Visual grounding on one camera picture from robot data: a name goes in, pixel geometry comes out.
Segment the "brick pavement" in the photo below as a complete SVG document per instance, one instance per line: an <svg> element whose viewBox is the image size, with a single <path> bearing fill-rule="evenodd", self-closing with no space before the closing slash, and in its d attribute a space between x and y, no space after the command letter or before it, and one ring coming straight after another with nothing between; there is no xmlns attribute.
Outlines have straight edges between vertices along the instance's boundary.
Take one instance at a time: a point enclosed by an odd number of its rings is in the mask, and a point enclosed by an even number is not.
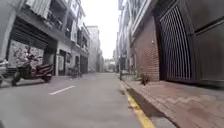
<svg viewBox="0 0 224 128"><path fill-rule="evenodd" d="M224 128L224 93L170 82L146 86L125 79L149 103L180 128Z"/></svg>

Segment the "white sky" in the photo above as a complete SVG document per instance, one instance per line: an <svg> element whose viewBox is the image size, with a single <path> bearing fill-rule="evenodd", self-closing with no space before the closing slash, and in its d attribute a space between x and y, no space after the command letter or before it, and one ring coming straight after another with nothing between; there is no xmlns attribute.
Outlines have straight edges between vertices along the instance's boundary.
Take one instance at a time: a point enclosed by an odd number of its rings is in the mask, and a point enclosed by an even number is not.
<svg viewBox="0 0 224 128"><path fill-rule="evenodd" d="M100 29L101 49L105 59L113 57L118 30L118 0L81 0L85 24Z"/></svg>

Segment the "red brick wall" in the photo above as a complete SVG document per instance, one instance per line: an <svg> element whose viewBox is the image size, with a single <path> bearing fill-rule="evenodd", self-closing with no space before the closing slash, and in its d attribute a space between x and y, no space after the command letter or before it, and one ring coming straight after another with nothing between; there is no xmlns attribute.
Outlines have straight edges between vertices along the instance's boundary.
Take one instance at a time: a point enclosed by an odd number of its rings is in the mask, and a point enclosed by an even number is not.
<svg viewBox="0 0 224 128"><path fill-rule="evenodd" d="M154 18L146 21L143 30L134 42L137 55L138 75L145 74L150 80L159 80L159 55Z"/></svg>

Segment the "street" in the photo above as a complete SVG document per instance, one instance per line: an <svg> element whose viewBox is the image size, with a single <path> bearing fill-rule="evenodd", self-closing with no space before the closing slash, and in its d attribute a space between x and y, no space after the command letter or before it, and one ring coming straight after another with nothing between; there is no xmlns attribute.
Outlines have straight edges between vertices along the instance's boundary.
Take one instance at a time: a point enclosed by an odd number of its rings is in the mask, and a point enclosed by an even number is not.
<svg viewBox="0 0 224 128"><path fill-rule="evenodd" d="M72 80L57 77L50 84L31 85L0 90L4 128L142 127L114 74L91 74ZM154 120L154 126L173 128L164 119Z"/></svg>

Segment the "scooter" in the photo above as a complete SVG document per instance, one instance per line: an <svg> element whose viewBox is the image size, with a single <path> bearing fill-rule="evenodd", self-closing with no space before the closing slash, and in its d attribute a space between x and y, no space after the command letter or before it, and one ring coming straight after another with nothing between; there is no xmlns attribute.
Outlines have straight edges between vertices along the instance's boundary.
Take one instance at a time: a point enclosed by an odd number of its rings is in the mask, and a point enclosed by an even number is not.
<svg viewBox="0 0 224 128"><path fill-rule="evenodd" d="M46 83L51 81L53 72L52 64L39 65L36 66L36 69L32 69L31 62L38 61L38 58L41 57L35 58L34 55L28 55L26 57L24 64L17 68L17 71L13 76L12 86L16 86L21 78L25 80L42 79Z"/></svg>
<svg viewBox="0 0 224 128"><path fill-rule="evenodd" d="M6 79L5 73L7 72L8 65L9 65L9 62L7 60L0 59L0 87L2 85L2 82Z"/></svg>
<svg viewBox="0 0 224 128"><path fill-rule="evenodd" d="M77 67L69 68L69 75L72 78L82 77L82 73L79 71Z"/></svg>

